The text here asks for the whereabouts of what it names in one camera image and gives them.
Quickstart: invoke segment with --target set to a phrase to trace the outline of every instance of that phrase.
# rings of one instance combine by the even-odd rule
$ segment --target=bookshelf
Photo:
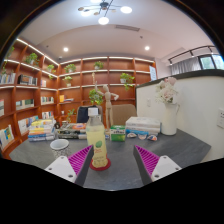
[[[53,111],[54,118],[60,123],[66,120],[69,110],[77,109],[83,105],[91,105],[89,100],[89,91],[94,89],[92,73],[95,73],[98,89],[102,92],[103,85],[107,84],[111,93],[119,95],[118,100],[111,99],[112,105],[133,104],[135,105],[135,86],[150,81],[149,66],[156,68],[154,61],[139,59],[134,57],[91,57],[77,58],[63,63],[57,63],[50,57],[33,47],[26,41],[17,39],[13,46],[15,47],[11,56],[6,59],[6,73],[12,71],[16,73],[14,83],[0,84],[0,100],[4,100],[4,115],[0,117],[0,129],[6,128],[9,124],[12,126],[14,140],[11,141],[2,151],[3,157],[10,159],[10,152],[19,144],[27,139],[27,133],[20,133],[18,121],[32,116],[42,118],[43,112]],[[39,59],[37,65],[29,65],[25,62],[26,56],[36,53]],[[94,68],[94,63],[101,61],[104,67],[98,71]],[[54,73],[49,72],[47,67],[54,65]],[[66,73],[65,67],[74,64],[76,70]],[[134,87],[128,91],[120,83],[120,75],[125,72],[135,77]],[[37,78],[37,85],[18,84],[18,77],[23,74]],[[71,86],[67,87],[63,81],[65,76],[71,76]],[[59,100],[60,95],[66,95],[67,98],[74,98],[72,102],[63,102]],[[54,103],[42,104],[41,97],[53,97]],[[16,101],[34,99],[34,107],[16,110]],[[105,122],[105,102],[101,105],[103,108],[103,120]],[[71,116],[71,121],[76,122],[77,115]]]

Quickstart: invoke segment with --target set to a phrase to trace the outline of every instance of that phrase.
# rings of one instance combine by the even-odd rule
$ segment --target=table
[[[50,148],[51,142],[29,142],[26,140],[10,153],[10,157],[13,161],[45,169],[55,160]],[[69,145],[72,153],[88,146],[87,140],[80,139],[69,140]],[[133,156],[134,145],[143,147],[158,156],[167,155],[182,169],[200,163],[211,148],[205,142],[179,129],[173,136],[160,133],[155,142],[126,138],[125,142],[106,140],[106,145],[111,166],[104,171],[94,171],[89,168],[84,188],[125,190],[144,186]]]

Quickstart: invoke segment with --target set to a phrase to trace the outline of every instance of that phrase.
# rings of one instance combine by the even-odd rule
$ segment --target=white flowers
[[[156,101],[162,103],[172,103],[173,96],[178,92],[174,88],[174,84],[176,79],[173,77],[169,77],[164,81],[161,81],[158,85],[156,85]]]

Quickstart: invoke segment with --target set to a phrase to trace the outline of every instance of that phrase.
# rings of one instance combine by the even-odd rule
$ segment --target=wooden mannequin figure
[[[107,130],[106,133],[108,134],[110,131],[110,118],[111,118],[111,96],[114,96],[114,100],[117,100],[119,95],[115,93],[110,93],[109,88],[107,85],[103,85],[103,89],[106,91],[105,93],[102,93],[97,90],[97,81],[95,82],[95,90],[97,93],[99,93],[102,96],[105,96],[106,99],[106,125],[107,125]]]

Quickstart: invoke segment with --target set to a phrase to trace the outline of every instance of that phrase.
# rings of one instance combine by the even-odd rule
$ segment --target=box
[[[125,125],[112,125],[110,127],[110,140],[117,142],[125,141]]]

